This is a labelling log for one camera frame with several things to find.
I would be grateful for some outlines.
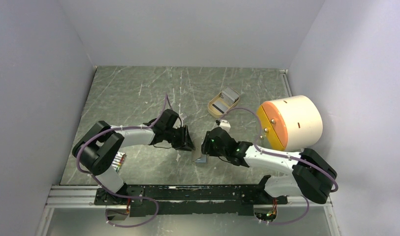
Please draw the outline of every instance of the black wire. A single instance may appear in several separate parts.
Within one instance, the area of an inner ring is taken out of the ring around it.
[[[224,161],[224,162],[230,163],[230,162],[228,162],[228,161],[225,161],[225,160],[221,159],[219,156],[218,156],[218,158],[219,158],[221,161]]]
[[[172,146],[171,147],[158,147],[158,146],[155,146],[155,144],[154,144],[154,147],[156,148],[163,148],[163,149],[170,149],[170,148],[172,148]]]

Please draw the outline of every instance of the cream cylinder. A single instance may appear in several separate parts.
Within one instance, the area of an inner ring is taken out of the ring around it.
[[[299,95],[270,102],[278,109],[287,132],[285,151],[309,147],[320,139],[323,122],[318,109],[309,98]]]

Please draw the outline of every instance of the green marble tabletop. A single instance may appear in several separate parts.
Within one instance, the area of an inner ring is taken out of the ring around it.
[[[207,103],[222,89],[231,87],[241,94],[238,107],[254,111],[267,100],[287,97],[277,69],[100,66],[82,112],[74,144],[97,122],[109,125],[139,125],[156,118],[168,93],[173,109],[184,113],[192,139],[204,137],[215,125]],[[227,116],[230,135],[237,141],[254,140],[258,121],[252,114],[233,111]],[[152,146],[122,148],[127,158],[120,176],[128,184],[236,184],[258,183],[264,175],[276,175],[263,168],[237,167],[209,157],[195,163],[191,153]],[[69,155],[61,184],[94,185],[76,169]]]

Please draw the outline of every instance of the white wall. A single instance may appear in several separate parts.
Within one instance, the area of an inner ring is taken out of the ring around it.
[[[0,0],[0,236],[35,234],[92,74],[56,0]]]
[[[344,236],[400,235],[400,0],[326,0],[289,68],[338,172]]]
[[[324,0],[60,0],[97,65],[287,68]]]

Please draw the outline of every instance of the cylindrical container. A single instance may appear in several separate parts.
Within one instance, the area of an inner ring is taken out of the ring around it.
[[[314,103],[306,96],[266,101],[257,114],[272,149],[295,151],[315,144],[323,122]]]

